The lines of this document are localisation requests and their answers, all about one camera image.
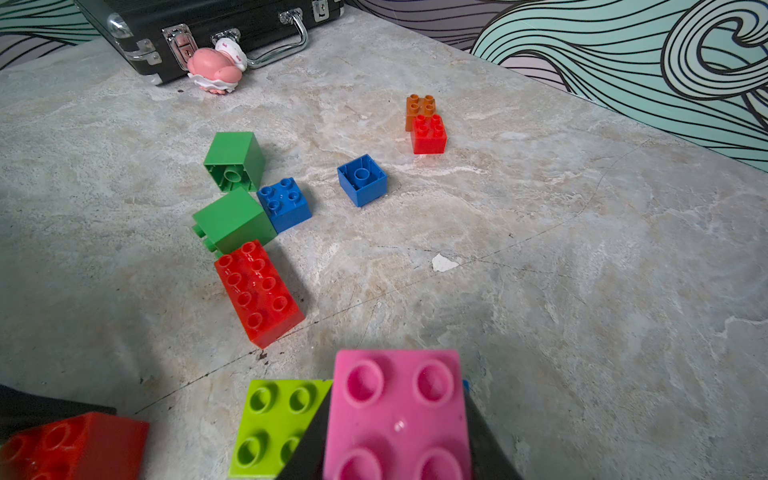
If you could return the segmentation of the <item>lime long lego brick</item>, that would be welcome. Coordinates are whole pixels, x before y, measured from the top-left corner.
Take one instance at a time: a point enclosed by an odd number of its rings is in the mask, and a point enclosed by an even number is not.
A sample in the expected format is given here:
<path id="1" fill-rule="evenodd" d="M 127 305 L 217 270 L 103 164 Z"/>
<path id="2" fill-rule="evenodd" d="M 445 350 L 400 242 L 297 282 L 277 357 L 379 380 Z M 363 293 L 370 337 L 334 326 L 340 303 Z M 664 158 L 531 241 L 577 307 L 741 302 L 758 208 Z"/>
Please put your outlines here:
<path id="1" fill-rule="evenodd" d="M 253 380 L 229 467 L 231 478 L 274 479 L 291 459 L 330 380 Z"/>

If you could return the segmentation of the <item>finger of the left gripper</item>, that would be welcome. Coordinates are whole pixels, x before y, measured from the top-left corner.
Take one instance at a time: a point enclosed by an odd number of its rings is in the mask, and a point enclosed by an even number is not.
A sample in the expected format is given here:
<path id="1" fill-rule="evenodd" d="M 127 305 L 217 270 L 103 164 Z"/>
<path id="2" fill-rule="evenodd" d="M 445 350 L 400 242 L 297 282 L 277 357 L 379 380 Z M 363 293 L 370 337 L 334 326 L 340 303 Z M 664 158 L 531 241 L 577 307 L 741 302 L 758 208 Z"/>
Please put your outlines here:
<path id="1" fill-rule="evenodd" d="M 33 395 L 6 385 L 0 391 L 2 441 L 19 431 L 86 413 L 117 414 L 115 407 Z"/>

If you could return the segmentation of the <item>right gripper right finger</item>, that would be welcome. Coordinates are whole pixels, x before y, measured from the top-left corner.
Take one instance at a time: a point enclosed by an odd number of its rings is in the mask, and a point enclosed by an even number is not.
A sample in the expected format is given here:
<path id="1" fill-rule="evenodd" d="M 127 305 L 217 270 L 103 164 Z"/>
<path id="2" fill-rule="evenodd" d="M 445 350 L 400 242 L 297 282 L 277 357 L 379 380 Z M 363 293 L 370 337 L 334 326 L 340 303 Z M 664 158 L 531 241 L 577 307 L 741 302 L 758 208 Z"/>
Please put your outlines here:
<path id="1" fill-rule="evenodd" d="M 503 452 L 468 389 L 463 391 L 474 480 L 522 480 Z"/>

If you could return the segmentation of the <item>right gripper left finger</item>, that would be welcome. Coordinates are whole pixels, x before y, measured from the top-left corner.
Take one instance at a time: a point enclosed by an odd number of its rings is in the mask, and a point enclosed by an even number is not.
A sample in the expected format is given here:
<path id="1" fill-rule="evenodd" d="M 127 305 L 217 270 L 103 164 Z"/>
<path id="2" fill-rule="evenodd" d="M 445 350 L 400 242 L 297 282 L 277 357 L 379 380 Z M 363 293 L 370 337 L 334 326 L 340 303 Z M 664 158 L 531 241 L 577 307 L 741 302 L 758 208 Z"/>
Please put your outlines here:
<path id="1" fill-rule="evenodd" d="M 276 480 L 322 480 L 331 403 L 328 392 L 305 430 L 293 455 Z"/>

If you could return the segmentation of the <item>red square lego brick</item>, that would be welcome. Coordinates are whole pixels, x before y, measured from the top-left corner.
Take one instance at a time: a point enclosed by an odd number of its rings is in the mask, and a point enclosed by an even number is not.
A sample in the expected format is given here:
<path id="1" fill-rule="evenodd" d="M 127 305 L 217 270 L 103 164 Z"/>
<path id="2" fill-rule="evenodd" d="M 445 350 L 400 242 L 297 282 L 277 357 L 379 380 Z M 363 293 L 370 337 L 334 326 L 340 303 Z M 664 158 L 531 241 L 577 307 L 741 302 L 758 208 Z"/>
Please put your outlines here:
<path id="1" fill-rule="evenodd" d="M 137 479 L 149 428 L 93 412 L 26 429 L 1 447 L 1 477 Z"/>

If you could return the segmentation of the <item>magenta lego brick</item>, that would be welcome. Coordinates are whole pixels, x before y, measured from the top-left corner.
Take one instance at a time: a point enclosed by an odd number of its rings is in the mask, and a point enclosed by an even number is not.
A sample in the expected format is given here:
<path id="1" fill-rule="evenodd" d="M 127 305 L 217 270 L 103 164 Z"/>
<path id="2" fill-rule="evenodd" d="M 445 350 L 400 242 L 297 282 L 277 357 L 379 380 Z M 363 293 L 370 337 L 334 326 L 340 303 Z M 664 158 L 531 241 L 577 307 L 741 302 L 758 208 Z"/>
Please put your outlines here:
<path id="1" fill-rule="evenodd" d="M 469 479 L 471 451 L 455 350 L 337 353 L 326 479 Z"/>

